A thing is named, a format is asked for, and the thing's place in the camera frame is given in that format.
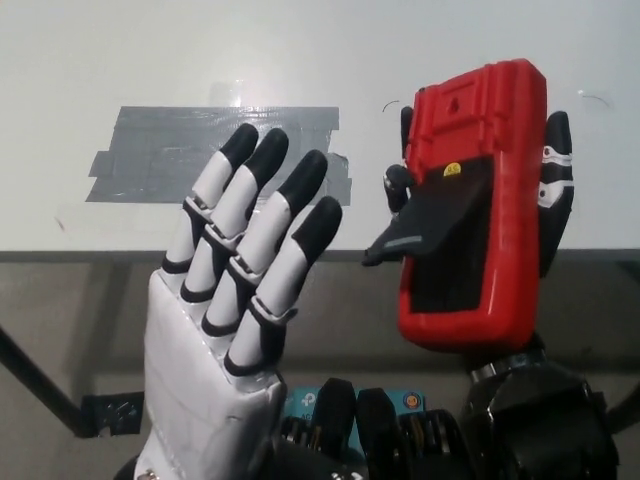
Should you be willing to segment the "white and black left hand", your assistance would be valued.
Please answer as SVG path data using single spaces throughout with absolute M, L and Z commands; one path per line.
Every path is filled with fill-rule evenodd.
M 342 209 L 319 197 L 308 152 L 264 204 L 289 147 L 278 128 L 241 125 L 183 201 L 149 279 L 146 443 L 125 479 L 257 479 L 276 446 L 287 387 L 277 365 L 288 321 Z

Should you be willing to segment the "black right hand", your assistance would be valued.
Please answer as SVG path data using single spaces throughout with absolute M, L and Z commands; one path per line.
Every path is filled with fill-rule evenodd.
M 405 165 L 392 165 L 383 177 L 387 203 L 393 217 L 406 205 L 409 191 L 415 184 L 406 168 L 412 119 L 413 108 L 404 106 L 400 113 L 400 138 Z M 537 200 L 540 278 L 546 277 L 551 268 L 571 214 L 575 192 L 572 153 L 569 116 L 566 111 L 555 111 L 546 122 Z

